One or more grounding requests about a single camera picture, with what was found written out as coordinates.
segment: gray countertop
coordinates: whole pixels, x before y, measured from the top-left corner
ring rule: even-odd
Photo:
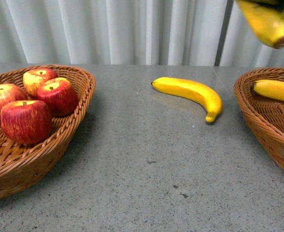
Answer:
[[[0,199],[0,232],[284,231],[284,171],[233,93],[253,68],[77,66],[97,79],[85,118],[37,185]],[[205,123],[199,104],[152,88],[161,76],[209,85],[222,115]]]

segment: basket rim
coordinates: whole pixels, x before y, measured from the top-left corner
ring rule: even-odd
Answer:
[[[70,131],[67,135],[65,135],[64,138],[60,139],[60,136],[67,132],[67,130],[76,130],[78,127],[79,123],[82,121],[83,117],[80,117],[80,112],[82,111],[83,108],[88,107],[90,100],[93,96],[95,87],[96,87],[96,79],[91,74],[90,72],[77,67],[77,66],[69,66],[69,65],[59,65],[59,64],[43,64],[43,65],[34,65],[34,66],[29,66],[26,68],[20,68],[16,70],[12,70],[9,72],[4,72],[0,74],[0,78],[2,76],[6,75],[11,75],[12,73],[15,72],[26,72],[32,69],[36,68],[53,68],[53,69],[71,69],[77,72],[81,72],[83,75],[87,76],[88,78],[88,84],[87,84],[87,90],[82,94],[78,106],[76,107],[74,113],[72,113],[65,123],[57,129],[51,136],[46,138],[44,141],[38,143],[35,145],[33,148],[27,150],[24,153],[21,153],[20,155],[16,156],[14,159],[9,160],[9,162],[4,161],[3,163],[0,164],[0,175],[5,172],[8,169],[14,168],[14,166],[22,167],[23,165],[27,165],[28,162],[33,162],[36,160],[38,157],[41,155],[45,155],[48,152],[52,151],[54,147],[56,147],[61,141],[64,141],[67,139],[72,131]],[[74,122],[76,120],[79,120],[78,125],[76,128],[73,128],[72,125],[74,125]]]
[[[274,68],[259,68],[259,69],[253,69],[251,71],[245,72],[243,75],[241,75],[235,82],[234,84],[234,93],[235,96],[237,98],[237,101],[239,103],[239,106],[241,108],[241,110],[243,111],[244,114],[248,114],[251,117],[256,119],[256,122],[259,122],[260,125],[263,125],[263,130],[265,132],[268,131],[273,131],[275,133],[277,133],[278,136],[278,140],[281,141],[282,143],[284,143],[284,133],[279,130],[276,126],[272,125],[271,123],[269,123],[264,117],[262,117],[249,103],[249,101],[247,100],[247,98],[244,95],[244,92],[241,89],[242,86],[242,82],[241,80],[243,80],[246,76],[248,75],[254,75],[257,73],[256,76],[259,75],[265,75],[268,73],[284,73],[284,68],[279,68],[279,67],[274,67]]]

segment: woven basket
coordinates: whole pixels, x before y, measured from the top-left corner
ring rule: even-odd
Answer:
[[[284,68],[247,72],[235,82],[234,93],[248,126],[284,170],[284,102],[262,97],[250,90],[250,83],[260,79],[284,81]]]
[[[96,80],[91,73],[79,67],[60,65],[32,66],[3,73],[0,84],[13,83],[23,88],[23,74],[43,67],[55,70],[59,77],[65,77],[72,83],[79,105],[66,117],[54,117],[51,135],[39,144],[14,143],[4,136],[0,127],[0,198],[36,184],[54,167],[84,118],[95,90]]]

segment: banana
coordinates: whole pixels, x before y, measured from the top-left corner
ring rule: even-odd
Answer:
[[[284,47],[284,10],[281,12],[248,0],[236,2],[262,43],[276,49]]]
[[[206,111],[207,122],[214,122],[223,109],[223,101],[212,88],[192,80],[160,77],[151,85],[159,92],[190,99],[202,105]]]
[[[248,0],[248,1],[253,1],[253,2],[257,2],[260,4],[268,4],[268,5],[279,5],[280,1],[278,0]]]
[[[284,101],[284,81],[257,80],[250,84],[250,89],[264,97]]]

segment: banana tip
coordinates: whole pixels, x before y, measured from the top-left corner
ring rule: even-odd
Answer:
[[[255,86],[256,86],[256,82],[250,83],[249,84],[249,89],[253,90]]]
[[[281,37],[278,41],[276,41],[273,47],[275,49],[281,49],[282,47],[284,47],[284,36]]]

